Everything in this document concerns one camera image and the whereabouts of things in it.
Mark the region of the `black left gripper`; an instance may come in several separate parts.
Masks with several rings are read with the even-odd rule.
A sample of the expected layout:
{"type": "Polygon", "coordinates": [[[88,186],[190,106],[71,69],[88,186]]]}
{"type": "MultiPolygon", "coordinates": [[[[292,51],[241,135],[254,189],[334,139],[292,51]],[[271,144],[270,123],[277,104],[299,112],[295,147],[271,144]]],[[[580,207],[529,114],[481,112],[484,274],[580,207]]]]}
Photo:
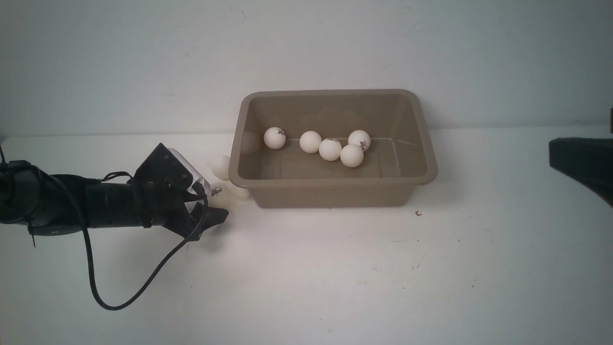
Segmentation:
{"type": "Polygon", "coordinates": [[[196,235],[201,235],[224,223],[229,215],[227,209],[216,207],[194,207],[190,213],[186,204],[201,201],[202,196],[165,183],[132,178],[132,191],[137,219],[145,229],[162,226],[182,238],[192,238],[196,225],[200,224],[196,235]]]}

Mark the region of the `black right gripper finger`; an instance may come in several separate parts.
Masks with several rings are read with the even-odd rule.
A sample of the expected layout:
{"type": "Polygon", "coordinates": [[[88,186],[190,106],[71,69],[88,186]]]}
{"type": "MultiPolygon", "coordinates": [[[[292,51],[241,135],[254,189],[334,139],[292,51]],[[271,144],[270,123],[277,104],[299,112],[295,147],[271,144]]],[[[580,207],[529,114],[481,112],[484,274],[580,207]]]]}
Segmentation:
{"type": "Polygon", "coordinates": [[[549,142],[549,165],[613,205],[613,140],[558,138],[549,142]]]}

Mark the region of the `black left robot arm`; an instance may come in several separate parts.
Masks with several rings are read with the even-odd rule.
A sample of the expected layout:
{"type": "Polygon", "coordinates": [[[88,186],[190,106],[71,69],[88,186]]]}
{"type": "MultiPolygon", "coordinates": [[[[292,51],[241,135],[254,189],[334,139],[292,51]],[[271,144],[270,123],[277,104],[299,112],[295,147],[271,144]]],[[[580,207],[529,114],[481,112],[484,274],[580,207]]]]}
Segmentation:
{"type": "Polygon", "coordinates": [[[109,183],[78,175],[49,175],[25,160],[1,164],[2,224],[24,225],[33,236],[60,236],[82,229],[162,226],[196,241],[226,221],[228,210],[167,181],[130,177],[109,183]]]}

